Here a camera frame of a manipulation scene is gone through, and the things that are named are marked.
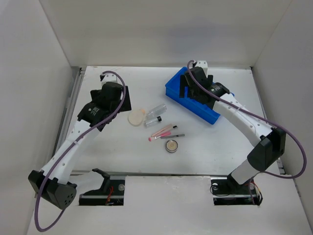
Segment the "round white powder puff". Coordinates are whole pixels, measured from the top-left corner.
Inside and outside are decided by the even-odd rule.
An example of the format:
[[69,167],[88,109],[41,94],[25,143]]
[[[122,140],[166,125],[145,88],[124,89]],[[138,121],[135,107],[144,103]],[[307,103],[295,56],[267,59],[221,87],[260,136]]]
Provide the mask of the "round white powder puff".
[[133,110],[128,115],[128,122],[132,126],[140,126],[141,123],[143,122],[144,118],[145,118],[145,115],[142,114],[140,109]]

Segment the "clear plastic bottle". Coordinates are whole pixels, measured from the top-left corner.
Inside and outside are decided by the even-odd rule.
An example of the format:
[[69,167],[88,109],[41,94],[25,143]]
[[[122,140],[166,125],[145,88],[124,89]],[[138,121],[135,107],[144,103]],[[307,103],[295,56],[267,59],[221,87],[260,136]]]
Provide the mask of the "clear plastic bottle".
[[147,115],[146,115],[146,118],[147,119],[156,118],[156,117],[160,116],[161,114],[163,114],[166,110],[167,110],[166,105],[160,104],[160,105],[152,108],[151,110],[149,110]]

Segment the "clear vial black cap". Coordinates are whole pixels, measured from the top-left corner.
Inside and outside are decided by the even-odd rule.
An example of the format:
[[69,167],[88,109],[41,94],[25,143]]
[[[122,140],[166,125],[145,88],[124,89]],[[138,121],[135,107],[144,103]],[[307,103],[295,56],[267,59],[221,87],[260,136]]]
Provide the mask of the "clear vial black cap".
[[155,118],[149,119],[149,120],[145,120],[144,121],[144,126],[146,128],[152,127],[154,125],[157,125],[158,123],[162,122],[162,118],[161,116],[157,116]]

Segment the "pink applicator brush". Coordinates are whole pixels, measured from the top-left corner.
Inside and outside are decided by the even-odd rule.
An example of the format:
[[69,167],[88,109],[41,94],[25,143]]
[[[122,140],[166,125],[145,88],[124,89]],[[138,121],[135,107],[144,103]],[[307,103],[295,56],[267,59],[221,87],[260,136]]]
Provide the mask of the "pink applicator brush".
[[164,132],[164,133],[162,133],[162,134],[160,134],[160,135],[158,135],[158,136],[149,137],[148,140],[149,140],[149,141],[154,141],[154,140],[160,139],[160,137],[162,137],[162,136],[169,136],[169,135],[171,135],[171,132],[170,132],[170,131],[167,131],[167,132]]

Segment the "light pink stick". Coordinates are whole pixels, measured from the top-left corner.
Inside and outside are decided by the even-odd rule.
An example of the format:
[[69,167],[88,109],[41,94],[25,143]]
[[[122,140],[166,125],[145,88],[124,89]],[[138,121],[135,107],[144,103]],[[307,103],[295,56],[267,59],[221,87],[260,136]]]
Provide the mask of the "light pink stick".
[[172,127],[173,127],[172,124],[166,125],[166,126],[163,127],[162,129],[160,129],[160,130],[158,130],[157,132],[153,133],[153,134],[151,135],[151,137],[156,137],[156,136],[158,136],[158,135],[160,135],[160,134],[162,134],[162,133],[164,133],[164,132],[166,132],[166,131],[169,131]]

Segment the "grey eyeliner pencil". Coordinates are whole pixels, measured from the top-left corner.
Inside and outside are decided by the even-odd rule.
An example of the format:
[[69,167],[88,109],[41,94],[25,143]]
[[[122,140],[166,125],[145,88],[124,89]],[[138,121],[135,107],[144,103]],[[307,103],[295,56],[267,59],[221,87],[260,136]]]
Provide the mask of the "grey eyeliner pencil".
[[160,137],[160,138],[161,138],[161,139],[172,139],[172,138],[178,138],[178,137],[185,137],[185,134],[162,136],[162,137]]

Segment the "pink brush black bristles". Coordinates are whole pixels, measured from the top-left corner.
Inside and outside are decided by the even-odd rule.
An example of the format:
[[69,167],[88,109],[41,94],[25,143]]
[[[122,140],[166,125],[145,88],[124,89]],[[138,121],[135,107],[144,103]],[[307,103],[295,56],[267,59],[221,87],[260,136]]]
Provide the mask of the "pink brush black bristles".
[[159,131],[153,133],[151,135],[151,137],[158,137],[158,136],[160,136],[164,133],[170,132],[171,130],[176,129],[176,128],[177,128],[176,125],[167,125],[164,128],[160,129]]

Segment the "round powder compact jar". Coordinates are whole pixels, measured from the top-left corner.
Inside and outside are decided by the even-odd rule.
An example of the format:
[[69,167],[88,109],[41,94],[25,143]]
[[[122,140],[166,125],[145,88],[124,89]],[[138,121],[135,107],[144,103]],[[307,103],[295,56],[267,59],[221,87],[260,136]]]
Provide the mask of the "round powder compact jar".
[[168,140],[165,144],[165,149],[169,153],[175,153],[178,149],[178,143],[175,140]]

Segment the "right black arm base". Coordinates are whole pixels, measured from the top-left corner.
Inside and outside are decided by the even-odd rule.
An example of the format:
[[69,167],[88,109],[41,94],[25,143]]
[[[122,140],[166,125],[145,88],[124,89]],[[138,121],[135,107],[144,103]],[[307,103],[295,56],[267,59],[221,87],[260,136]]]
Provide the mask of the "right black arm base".
[[260,206],[263,202],[263,195],[254,180],[248,180],[243,185],[232,188],[226,177],[213,177],[210,192],[215,206]]

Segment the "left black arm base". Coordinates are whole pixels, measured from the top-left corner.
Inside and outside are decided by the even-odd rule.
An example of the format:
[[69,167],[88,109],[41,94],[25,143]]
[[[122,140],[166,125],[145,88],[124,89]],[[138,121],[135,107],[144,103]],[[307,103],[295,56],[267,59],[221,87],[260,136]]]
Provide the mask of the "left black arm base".
[[97,189],[81,194],[79,206],[123,206],[126,176],[111,176],[98,168],[94,168],[92,173],[102,177],[102,184]]

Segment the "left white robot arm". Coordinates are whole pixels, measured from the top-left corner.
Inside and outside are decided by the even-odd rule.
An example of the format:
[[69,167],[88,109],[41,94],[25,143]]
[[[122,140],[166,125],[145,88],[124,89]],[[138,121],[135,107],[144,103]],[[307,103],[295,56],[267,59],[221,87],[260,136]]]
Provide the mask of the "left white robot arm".
[[115,118],[114,111],[118,106],[121,107],[118,112],[131,110],[129,89],[118,83],[107,82],[100,90],[92,90],[90,95],[91,102],[82,108],[73,129],[52,159],[41,170],[33,170],[28,176],[34,191],[38,193],[45,176],[59,161],[48,176],[41,197],[61,210],[66,209],[76,196],[77,184],[70,182],[69,177],[84,149],[104,129],[105,125],[98,126],[98,123],[109,115]]

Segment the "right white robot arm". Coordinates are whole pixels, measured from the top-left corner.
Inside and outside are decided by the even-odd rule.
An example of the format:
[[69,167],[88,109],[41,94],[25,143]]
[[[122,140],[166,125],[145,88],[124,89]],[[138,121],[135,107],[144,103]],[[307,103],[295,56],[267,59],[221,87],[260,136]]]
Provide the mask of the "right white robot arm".
[[247,158],[228,176],[225,187],[233,193],[244,188],[249,179],[266,171],[285,151],[286,132],[273,128],[244,108],[223,84],[213,82],[203,68],[194,67],[180,76],[180,98],[188,97],[219,113],[232,123],[253,146]]

